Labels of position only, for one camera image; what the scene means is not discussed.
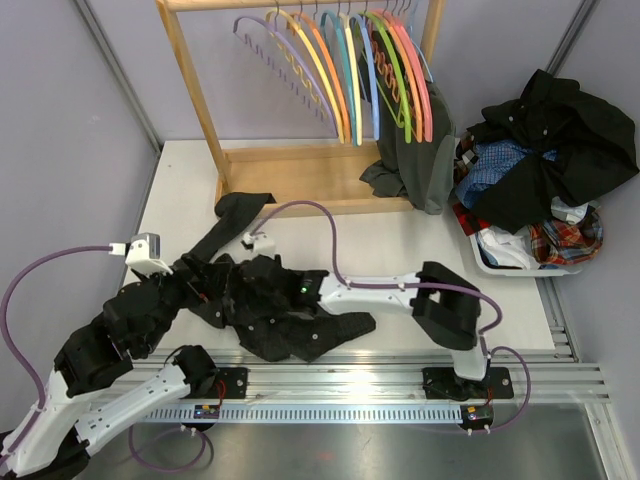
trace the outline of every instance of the red plaid shirt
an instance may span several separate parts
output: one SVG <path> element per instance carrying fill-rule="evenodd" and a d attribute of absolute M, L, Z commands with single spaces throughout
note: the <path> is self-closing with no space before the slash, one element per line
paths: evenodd
<path fill-rule="evenodd" d="M 600 217 L 588 212 L 578 225 L 557 219 L 529 225 L 531 250 L 541 265 L 575 265 L 596 256 L 603 242 Z"/>
<path fill-rule="evenodd" d="M 476 217 L 461 203 L 456 203 L 453 206 L 453 211 L 456 214 L 456 217 L 458 217 L 458 222 L 460 222 L 460 226 L 467 237 L 491 226 L 491 224 L 486 220 Z"/>

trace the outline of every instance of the wooden rod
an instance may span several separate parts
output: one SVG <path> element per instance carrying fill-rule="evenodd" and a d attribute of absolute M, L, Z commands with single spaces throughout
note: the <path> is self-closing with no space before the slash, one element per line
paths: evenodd
<path fill-rule="evenodd" d="M 189 47 L 187 46 L 187 41 L 184 38 L 182 27 L 180 27 L 180 21 L 178 20 L 178 16 L 175 12 L 167 9 L 167 3 L 168 1 L 166 0 L 156 0 L 158 11 L 162 17 L 162 23 L 164 23 L 164 28 L 167 31 L 167 36 L 169 37 L 169 41 L 173 47 L 173 53 L 176 56 L 178 65 L 180 66 L 182 78 L 184 79 L 184 83 L 189 91 L 193 108 L 196 110 L 196 115 L 200 121 L 202 132 L 204 133 L 204 137 L 209 145 L 209 150 L 211 150 L 211 156 L 218 168 L 218 177 L 223 186 L 224 192 L 228 193 L 231 191 L 229 188 L 229 178 L 231 173 L 229 160 L 220 147 L 218 135 L 216 134 L 216 129 L 213 126 L 213 120 L 211 119 L 211 114 L 207 108 L 207 102 L 204 99 L 202 87 L 198 80 L 196 68 L 193 65 L 193 60 L 191 59 L 191 54 L 189 53 Z"/>
<path fill-rule="evenodd" d="M 424 22 L 424 31 L 422 32 L 422 42 L 420 43 L 427 63 L 431 63 L 431 60 L 433 60 L 433 51 L 436 49 L 440 22 L 442 21 L 446 4 L 447 0 L 429 0 L 429 10 L 427 11 L 427 19 Z"/>
<path fill-rule="evenodd" d="M 282 0 L 276 3 L 275 0 L 166 0 L 167 8 L 172 12 L 189 12 L 197 10 L 229 10 L 236 8 L 259 8 L 259 7 L 291 7 L 302 5 L 324 5 L 337 4 L 338 0 Z M 366 0 L 351 0 L 351 3 L 364 3 Z M 346 9 L 348 0 L 343 0 L 343 6 Z"/>

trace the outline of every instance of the purple wall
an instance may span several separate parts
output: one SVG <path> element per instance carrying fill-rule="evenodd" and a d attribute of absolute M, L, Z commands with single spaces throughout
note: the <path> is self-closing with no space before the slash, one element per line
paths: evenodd
<path fill-rule="evenodd" d="M 560 72 L 640 121 L 640 3 L 600 2 Z M 636 147 L 640 144 L 636 129 Z M 585 360 L 598 362 L 629 450 L 640 444 L 640 178 L 602 199 L 605 244 L 575 277 L 558 280 Z M 640 472 L 640 460 L 633 456 Z"/>
<path fill-rule="evenodd" d="M 0 2 L 0 64 L 4 293 L 15 274 L 47 253 L 129 238 L 155 162 L 72 2 Z M 42 267 L 21 284 L 9 327 L 40 375 L 115 293 L 122 272 L 115 257 L 85 254 Z M 37 397 L 4 346 L 0 365 L 6 431 Z"/>
<path fill-rule="evenodd" d="M 371 2 L 369 9 L 383 8 L 385 3 Z M 479 121 L 482 107 L 517 95 L 536 68 L 546 67 L 579 3 L 447 2 L 433 74 L 459 128 Z M 91 5 L 160 137 L 203 138 L 155 2 L 91 0 Z M 352 9 L 358 5 L 364 4 L 354 3 Z M 415 16 L 414 39 L 418 41 L 427 5 L 421 1 Z M 298 11 L 298 7 L 290 7 L 289 11 Z M 315 7 L 305 7 L 309 15 L 314 11 Z M 264 16 L 265 10 L 180 14 L 218 135 L 327 136 L 327 131 L 296 103 L 280 80 L 231 33 L 233 20 L 240 12 Z M 249 31 L 254 38 L 267 42 L 264 31 L 253 27 Z"/>

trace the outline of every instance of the green hanger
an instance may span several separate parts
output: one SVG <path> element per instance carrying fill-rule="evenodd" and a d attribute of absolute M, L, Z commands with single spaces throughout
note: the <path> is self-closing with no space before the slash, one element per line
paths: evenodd
<path fill-rule="evenodd" d="M 377 79 L 377 76 L 376 76 L 376 82 L 378 84 L 378 90 L 380 90 L 380 92 L 382 93 L 382 98 L 384 98 L 384 101 L 387 104 L 387 107 L 391 111 L 391 114 L 393 116 L 393 119 L 396 122 L 396 125 L 398 125 L 398 127 L 401 127 L 401 128 L 404 126 L 405 142 L 411 143 L 412 132 L 411 132 L 411 121 L 410 121 L 411 114 L 409 112 L 409 101 L 407 99 L 407 90 L 405 89 L 405 86 L 404 86 L 404 77 L 402 76 L 402 70 L 400 69 L 400 62 L 398 62 L 398 57 L 396 56 L 395 47 L 393 46 L 393 42 L 389 38 L 389 35 L 385 31 L 384 23 L 382 23 L 382 21 L 380 21 L 380 19 L 375 14 L 370 12 L 362 12 L 361 15 L 366 16 L 376 26 L 376 28 L 378 29 L 378 32 L 380 32 L 380 37 L 382 38 L 384 46 L 386 47 L 387 52 L 389 53 L 389 59 L 391 60 L 391 65 L 393 66 L 393 74 L 396 78 L 396 82 L 398 83 L 398 93 L 400 94 L 401 112 L 399 112 L 398 116 L 396 116 L 395 114 L 395 111 L 392 107 L 392 103 L 384 94 L 384 91 L 382 89 L 382 86 L 380 85 L 379 80 Z"/>

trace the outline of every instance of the metal frame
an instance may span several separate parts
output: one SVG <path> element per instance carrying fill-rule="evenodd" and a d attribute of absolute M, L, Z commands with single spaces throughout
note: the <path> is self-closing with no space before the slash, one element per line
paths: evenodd
<path fill-rule="evenodd" d="M 88 0 L 71 0 L 71 3 L 76 7 L 80 17 L 84 21 L 87 29 L 91 33 L 93 40 L 100 50 L 102 57 L 104 58 L 105 63 L 107 64 L 109 70 L 113 74 L 116 83 L 120 87 L 122 94 L 124 95 L 129 107 L 132 110 L 133 115 L 138 120 L 140 127 L 145 133 L 151 148 L 156 153 L 156 155 L 160 155 L 162 152 L 162 140 L 158 137 L 153 124 L 149 120 L 144 108 L 142 107 L 142 103 L 140 99 L 136 95 L 135 90 L 131 86 L 127 75 L 124 73 L 124 69 L 120 65 L 118 58 L 116 57 L 113 48 L 111 48 L 111 44 L 105 35 L 98 18 L 96 17 L 91 5 Z"/>
<path fill-rule="evenodd" d="M 546 70 L 551 75 L 556 76 L 560 72 L 599 3 L 600 0 L 582 0 L 549 60 Z"/>
<path fill-rule="evenodd" d="M 622 480 L 636 478 L 614 420 L 611 399 L 599 366 L 579 362 L 577 345 L 572 340 L 553 281 L 539 280 L 538 288 L 555 351 L 525 355 L 532 377 L 531 403 L 583 405 L 607 476 Z M 169 353 L 169 350 L 159 349 L 149 358 L 137 361 L 135 369 L 119 379 L 100 402 L 108 402 L 148 379 L 162 367 Z M 209 353 L 219 366 L 242 365 L 250 371 L 247 398 L 225 402 L 230 410 L 221 420 L 225 423 L 317 423 L 320 421 L 314 417 L 319 415 L 317 412 L 333 415 L 322 420 L 323 423 L 433 423 L 433 418 L 428 416 L 417 420 L 400 418 L 403 412 L 416 407 L 433 412 L 448 409 L 457 418 L 455 403 L 426 401 L 422 390 L 422 368 L 450 364 L 451 359 L 444 351 L 441 355 L 401 357 L 329 353 L 310 365 L 296 360 L 270 364 L 237 351 L 209 350 Z M 520 364 L 505 355 L 494 357 L 493 364 L 509 368 L 515 401 L 522 401 L 525 377 Z M 189 412 L 202 403 L 207 401 L 183 400 L 154 412 L 146 421 L 191 420 Z M 211 399 L 211 403 L 217 403 L 217 400 Z M 289 413 L 292 411 L 301 413 L 293 416 Z M 370 415 L 377 417 L 360 419 L 349 413 L 354 411 L 371 412 Z M 455 421 L 442 417 L 440 423 Z"/>

